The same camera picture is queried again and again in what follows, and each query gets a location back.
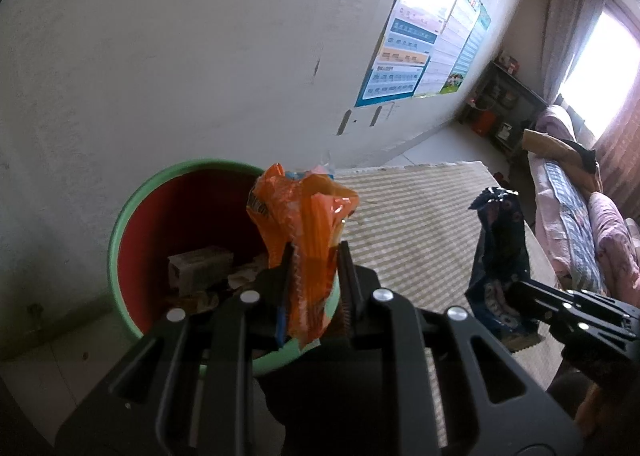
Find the metal bolt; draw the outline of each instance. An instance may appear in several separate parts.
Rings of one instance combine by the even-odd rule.
[[[255,290],[245,290],[240,294],[240,300],[245,304],[253,304],[260,301],[260,294]]]
[[[460,306],[452,306],[447,310],[447,316],[452,321],[463,321],[464,319],[469,317],[469,314],[464,308],[461,308]]]
[[[182,308],[171,308],[167,313],[166,317],[171,322],[180,322],[185,317],[187,317],[187,313]]]
[[[394,293],[386,288],[377,288],[373,291],[373,298],[378,302],[388,302],[394,298]]]

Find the orange plastic wrapper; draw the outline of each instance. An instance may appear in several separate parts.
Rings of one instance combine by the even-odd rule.
[[[334,283],[337,246],[359,201],[357,192],[326,174],[307,172],[291,179],[279,163],[252,189],[247,212],[267,247],[269,267],[279,266],[288,242],[294,247],[287,334],[300,347],[320,338],[329,325],[324,303]]]

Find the baseboard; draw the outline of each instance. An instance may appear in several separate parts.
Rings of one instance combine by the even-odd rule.
[[[104,293],[88,303],[70,311],[60,319],[44,324],[25,333],[20,338],[0,344],[0,360],[9,360],[33,350],[41,344],[51,342],[69,331],[75,330],[107,314],[114,308],[111,293]]]
[[[359,163],[357,167],[377,167],[380,165],[385,165],[386,162],[389,162],[390,160],[394,159],[396,156],[399,156],[405,151],[408,151],[412,147],[417,146],[418,144],[425,141],[430,136],[433,136],[434,134],[443,130],[447,126],[450,126],[455,121],[456,121],[456,116],[452,116],[450,119],[445,120],[444,122],[438,124],[437,126],[434,126],[425,132],[422,132],[418,136],[414,136],[411,140],[407,140],[402,144],[393,146],[391,149],[385,149],[385,150],[374,153],[372,156],[369,156],[366,160],[363,160],[361,163]]]

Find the curtain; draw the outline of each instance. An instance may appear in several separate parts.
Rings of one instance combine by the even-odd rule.
[[[627,103],[595,145],[603,192],[620,213],[640,218],[640,73]]]
[[[550,0],[542,45],[543,98],[552,104],[607,0]]]

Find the educational poster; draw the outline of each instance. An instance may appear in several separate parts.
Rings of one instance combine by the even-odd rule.
[[[439,94],[462,53],[480,15],[480,0],[456,0],[442,34],[431,51],[431,60],[415,89],[416,96]]]
[[[481,7],[480,0],[397,0],[356,107],[439,94]]]
[[[480,49],[480,45],[484,39],[484,34],[486,34],[490,24],[491,18],[489,17],[485,7],[481,4],[480,16],[478,17],[471,34],[469,34],[469,38],[466,40],[464,47],[462,48],[462,52],[460,52],[458,60],[453,65],[453,69],[444,83],[444,87],[440,91],[441,95],[454,93],[458,90],[460,84],[462,84],[462,81],[465,79],[466,74],[469,72],[469,68],[471,68],[471,63]]]
[[[356,106],[414,94],[455,3],[456,0],[396,1]]]

